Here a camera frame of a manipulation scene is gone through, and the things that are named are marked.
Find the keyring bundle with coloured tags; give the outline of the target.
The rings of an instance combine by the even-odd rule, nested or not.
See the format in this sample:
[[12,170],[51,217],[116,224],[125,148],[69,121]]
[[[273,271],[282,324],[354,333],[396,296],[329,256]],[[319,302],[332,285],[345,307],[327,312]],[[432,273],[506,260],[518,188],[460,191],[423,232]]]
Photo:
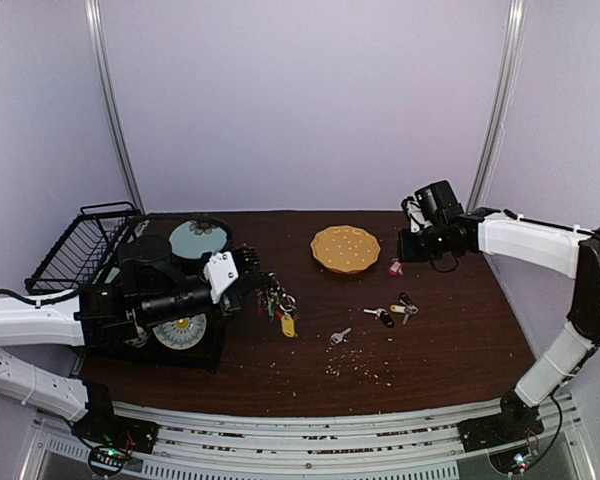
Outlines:
[[282,335],[289,339],[297,337],[296,299],[281,286],[269,286],[258,290],[257,313],[271,322],[277,321]]

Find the keys with red tag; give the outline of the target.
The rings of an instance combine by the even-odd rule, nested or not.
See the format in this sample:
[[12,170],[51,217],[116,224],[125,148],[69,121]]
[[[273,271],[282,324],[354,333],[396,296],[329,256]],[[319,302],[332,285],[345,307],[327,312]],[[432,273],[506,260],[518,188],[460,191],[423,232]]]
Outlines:
[[391,276],[402,276],[403,275],[403,262],[398,258],[394,258],[389,267],[389,274]]

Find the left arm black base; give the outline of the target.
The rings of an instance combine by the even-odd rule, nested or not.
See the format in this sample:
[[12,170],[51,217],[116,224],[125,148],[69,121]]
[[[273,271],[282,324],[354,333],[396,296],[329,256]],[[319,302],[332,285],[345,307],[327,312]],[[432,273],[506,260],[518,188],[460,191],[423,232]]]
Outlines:
[[157,441],[159,425],[152,421],[118,415],[114,411],[106,386],[79,381],[85,389],[86,413],[70,422],[70,429],[90,452],[89,467],[98,475],[107,468],[120,473],[135,461],[134,453],[151,454]]

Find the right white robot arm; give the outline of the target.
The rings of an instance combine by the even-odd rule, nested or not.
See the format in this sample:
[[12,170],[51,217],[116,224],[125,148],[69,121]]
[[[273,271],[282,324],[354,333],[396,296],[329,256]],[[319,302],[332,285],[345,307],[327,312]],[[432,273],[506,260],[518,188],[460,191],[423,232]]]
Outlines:
[[467,436],[494,433],[510,442],[539,423],[539,406],[574,378],[600,344],[600,227],[542,222],[509,210],[403,207],[402,263],[436,264],[445,255],[483,256],[535,355],[532,366],[490,417],[468,420]]

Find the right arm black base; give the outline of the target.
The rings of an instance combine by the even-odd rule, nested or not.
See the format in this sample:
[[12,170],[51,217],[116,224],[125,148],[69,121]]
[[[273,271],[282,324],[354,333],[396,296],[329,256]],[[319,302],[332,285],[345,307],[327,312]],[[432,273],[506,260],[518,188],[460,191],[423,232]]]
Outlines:
[[558,425],[549,443],[540,448],[539,435],[545,432],[539,407],[530,407],[520,400],[513,390],[507,392],[499,403],[500,411],[493,415],[461,421],[457,428],[466,453],[501,447],[525,441],[525,447],[516,447],[490,454],[492,467],[508,477],[523,475],[538,465],[556,443],[564,422],[563,410],[556,398],[558,388],[549,399],[558,413]]

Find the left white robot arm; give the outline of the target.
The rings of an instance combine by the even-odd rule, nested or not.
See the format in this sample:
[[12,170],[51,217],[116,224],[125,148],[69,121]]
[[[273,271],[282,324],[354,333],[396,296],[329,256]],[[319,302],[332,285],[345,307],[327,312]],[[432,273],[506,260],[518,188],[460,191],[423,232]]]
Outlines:
[[0,289],[0,394],[84,424],[103,444],[124,433],[106,387],[7,360],[6,348],[139,348],[158,326],[208,313],[230,318],[246,294],[276,284],[248,246],[205,253],[193,274],[173,262],[170,242],[156,235],[119,245],[116,256],[119,273],[111,283],[38,296]]

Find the keys with yellow tag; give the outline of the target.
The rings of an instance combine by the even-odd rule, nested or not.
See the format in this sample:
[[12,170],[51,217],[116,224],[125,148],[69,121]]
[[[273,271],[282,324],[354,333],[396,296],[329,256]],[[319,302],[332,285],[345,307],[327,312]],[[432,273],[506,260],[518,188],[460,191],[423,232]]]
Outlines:
[[392,304],[389,311],[394,314],[400,314],[402,316],[402,324],[406,325],[411,317],[419,313],[419,308],[406,292],[401,292],[398,295],[398,302]]

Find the keys with black fob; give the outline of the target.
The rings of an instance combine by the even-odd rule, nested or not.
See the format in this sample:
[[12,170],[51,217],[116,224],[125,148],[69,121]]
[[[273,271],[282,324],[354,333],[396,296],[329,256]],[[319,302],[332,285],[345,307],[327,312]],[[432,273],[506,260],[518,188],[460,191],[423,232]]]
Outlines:
[[374,316],[387,328],[393,328],[395,326],[395,322],[390,313],[384,308],[364,309],[363,312],[365,314]]

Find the light blue flower plate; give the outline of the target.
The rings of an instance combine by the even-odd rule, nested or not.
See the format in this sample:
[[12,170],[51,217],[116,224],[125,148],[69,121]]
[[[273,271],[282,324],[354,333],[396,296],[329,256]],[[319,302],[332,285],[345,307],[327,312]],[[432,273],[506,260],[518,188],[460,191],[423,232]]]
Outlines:
[[178,225],[170,234],[172,253],[185,260],[200,260],[205,254],[216,254],[229,247],[232,231],[219,218],[197,215]]

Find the yellow dotted plate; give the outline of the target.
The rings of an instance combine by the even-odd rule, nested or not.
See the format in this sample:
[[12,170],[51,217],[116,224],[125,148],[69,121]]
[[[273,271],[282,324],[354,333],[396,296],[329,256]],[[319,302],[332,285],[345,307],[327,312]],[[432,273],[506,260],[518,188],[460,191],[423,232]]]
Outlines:
[[313,258],[324,268],[338,274],[357,274],[379,259],[381,246],[375,236],[350,225],[330,226],[314,235],[310,242]]

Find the single silver key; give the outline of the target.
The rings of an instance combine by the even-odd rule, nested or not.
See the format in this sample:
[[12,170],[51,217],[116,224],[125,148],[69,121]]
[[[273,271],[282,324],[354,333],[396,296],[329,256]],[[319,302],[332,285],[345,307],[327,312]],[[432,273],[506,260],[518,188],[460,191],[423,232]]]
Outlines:
[[331,345],[337,345],[341,342],[343,342],[346,339],[346,336],[351,332],[351,328],[346,328],[343,331],[340,332],[334,332],[331,336],[330,336],[330,344]]

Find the light green bowl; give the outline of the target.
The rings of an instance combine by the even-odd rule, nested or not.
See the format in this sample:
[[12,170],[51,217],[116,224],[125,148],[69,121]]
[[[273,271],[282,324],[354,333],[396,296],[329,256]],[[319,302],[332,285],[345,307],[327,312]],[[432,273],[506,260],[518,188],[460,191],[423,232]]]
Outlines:
[[112,267],[111,270],[109,271],[108,275],[106,276],[104,283],[112,284],[119,278],[119,276],[120,276],[120,269],[117,267]]

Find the right aluminium frame post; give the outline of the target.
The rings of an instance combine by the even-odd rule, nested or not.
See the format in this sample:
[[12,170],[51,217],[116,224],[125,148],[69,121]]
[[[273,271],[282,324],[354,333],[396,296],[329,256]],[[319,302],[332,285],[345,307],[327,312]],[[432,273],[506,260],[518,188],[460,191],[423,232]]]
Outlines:
[[508,107],[512,101],[518,75],[527,2],[509,2],[501,62],[491,113],[474,175],[467,207],[473,210],[484,204],[495,173]]

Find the aluminium frame post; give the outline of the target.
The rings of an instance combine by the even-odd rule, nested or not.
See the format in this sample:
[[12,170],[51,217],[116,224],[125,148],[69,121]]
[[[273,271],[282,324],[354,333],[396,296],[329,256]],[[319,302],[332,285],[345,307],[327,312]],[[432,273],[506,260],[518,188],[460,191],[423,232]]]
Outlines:
[[104,101],[106,123],[113,142],[115,157],[120,167],[123,183],[130,200],[141,213],[144,213],[144,203],[129,156],[121,116],[116,101],[102,22],[101,5],[97,0],[85,0],[84,6],[87,28]]
[[474,175],[467,207],[473,210],[484,204],[495,173],[508,107],[512,101],[518,75],[527,2],[509,2],[501,62],[491,113]]

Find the left aluminium frame post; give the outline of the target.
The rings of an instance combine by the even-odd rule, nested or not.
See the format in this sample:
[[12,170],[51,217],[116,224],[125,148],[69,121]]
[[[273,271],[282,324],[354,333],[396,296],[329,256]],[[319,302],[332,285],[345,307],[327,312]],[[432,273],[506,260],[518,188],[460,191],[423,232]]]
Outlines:
[[116,101],[102,22],[101,5],[97,0],[85,0],[84,6],[87,28],[104,101],[106,123],[113,142],[115,157],[120,167],[123,183],[130,200],[141,213],[144,213],[144,203],[129,156],[121,116]]

